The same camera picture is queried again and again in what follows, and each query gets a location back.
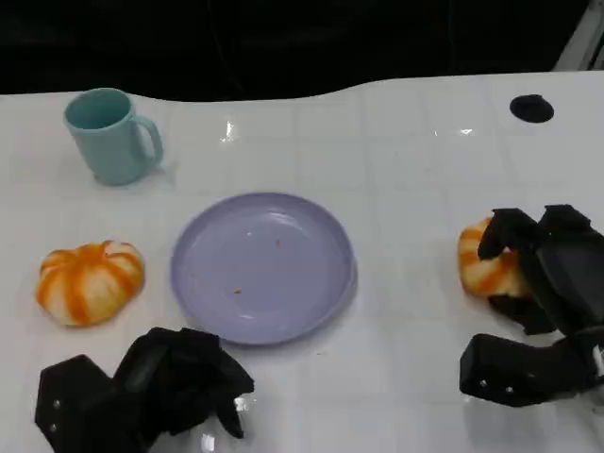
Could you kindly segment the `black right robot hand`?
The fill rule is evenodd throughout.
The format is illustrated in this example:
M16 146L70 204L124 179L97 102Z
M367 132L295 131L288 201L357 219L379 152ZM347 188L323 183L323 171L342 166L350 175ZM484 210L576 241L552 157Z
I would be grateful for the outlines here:
M548 205L538 221L518 208L493 210L478 258L504 257L519 288L492 290L487 300L527 335L603 325L603 234L573 206Z

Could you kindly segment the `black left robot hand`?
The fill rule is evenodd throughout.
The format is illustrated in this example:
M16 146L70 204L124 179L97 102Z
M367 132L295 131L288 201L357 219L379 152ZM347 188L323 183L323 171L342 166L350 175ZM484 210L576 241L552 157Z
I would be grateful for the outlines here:
M235 399L255 391L254 379L216 335L153 327L127 350L113 380L138 403L138 427L147 445L211 416L233 438L244 437Z

